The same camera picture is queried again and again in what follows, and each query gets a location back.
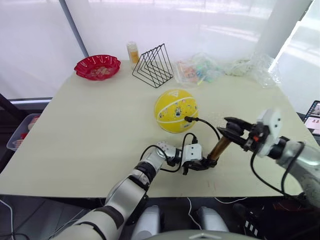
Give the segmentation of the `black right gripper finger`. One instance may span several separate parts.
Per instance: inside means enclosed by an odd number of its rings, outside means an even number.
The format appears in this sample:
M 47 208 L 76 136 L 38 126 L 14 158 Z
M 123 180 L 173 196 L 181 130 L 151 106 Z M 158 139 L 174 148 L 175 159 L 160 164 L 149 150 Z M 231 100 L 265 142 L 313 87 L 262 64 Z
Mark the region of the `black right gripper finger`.
M 222 134 L 222 136 L 227 138 L 229 141 L 239 145 L 240 147 L 243 147 L 245 145 L 246 140 L 242 138 L 238 133 L 223 127 L 218 127 L 217 129 Z
M 242 119 L 236 118 L 236 117 L 225 117 L 224 118 L 228 123 L 233 123 L 238 125 L 242 130 L 251 130 L 252 124 L 244 121 Z

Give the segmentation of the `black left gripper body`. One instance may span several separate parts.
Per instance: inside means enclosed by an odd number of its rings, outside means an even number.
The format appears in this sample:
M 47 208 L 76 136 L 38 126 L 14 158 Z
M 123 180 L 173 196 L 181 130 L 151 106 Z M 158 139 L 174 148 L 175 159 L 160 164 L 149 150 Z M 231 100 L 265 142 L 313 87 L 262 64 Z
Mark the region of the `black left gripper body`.
M 206 158 L 202 158 L 201 160 L 192 160 L 192 161 L 184 162 L 182 164 L 182 174 L 187 175 L 189 170 L 193 170 L 193 171 L 207 170 L 209 167 L 206 161 L 207 161 Z

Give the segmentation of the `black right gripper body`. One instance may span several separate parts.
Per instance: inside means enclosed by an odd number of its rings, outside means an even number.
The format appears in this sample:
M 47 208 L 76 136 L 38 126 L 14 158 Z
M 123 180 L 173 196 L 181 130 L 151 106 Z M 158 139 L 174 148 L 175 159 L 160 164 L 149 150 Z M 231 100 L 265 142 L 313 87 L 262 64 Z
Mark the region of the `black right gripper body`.
M 242 149 L 247 152 L 257 152 L 260 147 L 266 142 L 269 135 L 269 127 L 262 122 L 252 125 L 249 131 L 248 138 L 245 140 Z

